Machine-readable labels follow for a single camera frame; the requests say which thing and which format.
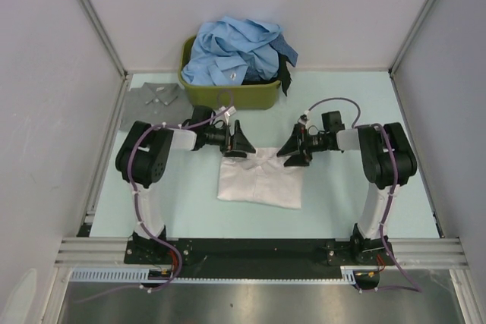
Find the white long sleeve shirt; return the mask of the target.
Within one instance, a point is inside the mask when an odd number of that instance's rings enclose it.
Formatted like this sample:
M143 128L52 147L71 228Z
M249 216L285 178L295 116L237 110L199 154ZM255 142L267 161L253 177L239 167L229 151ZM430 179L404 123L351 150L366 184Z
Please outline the white long sleeve shirt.
M217 198L300 209L304 169L285 167L286 158L276 153L276 148L260 148L246 158L223 157Z

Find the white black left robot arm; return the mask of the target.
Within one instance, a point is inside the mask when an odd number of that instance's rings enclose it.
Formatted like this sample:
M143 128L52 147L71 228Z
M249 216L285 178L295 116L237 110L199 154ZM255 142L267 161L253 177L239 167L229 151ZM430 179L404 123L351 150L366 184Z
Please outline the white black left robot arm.
M240 121L229 122L234 112L232 106L215 111L196 105L191 117L177 126L135 121L130 127L115 158L115 168L132 187L136 218L134 238L144 240L141 253L150 262L159 263L168 253L164 241L166 224L159 204L151 197L150 188L162 178L170 151L195 152L208 145L218 147L224 157L244 159L256 153Z

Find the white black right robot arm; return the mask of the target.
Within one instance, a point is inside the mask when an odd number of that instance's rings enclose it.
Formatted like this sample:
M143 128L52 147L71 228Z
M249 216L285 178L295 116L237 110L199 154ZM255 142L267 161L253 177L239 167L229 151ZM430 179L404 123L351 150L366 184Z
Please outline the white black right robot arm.
M356 263L385 266L392 247L387 223L396 193L418 170L418 163L400 123L369 124L345 128L338 111L321 115L323 130L306 126L307 115L294 124L291 135L277 152L285 167L307 167L313 154L325 151L358 151L368 193L363 212L347 241L331 240L321 247L330 265Z

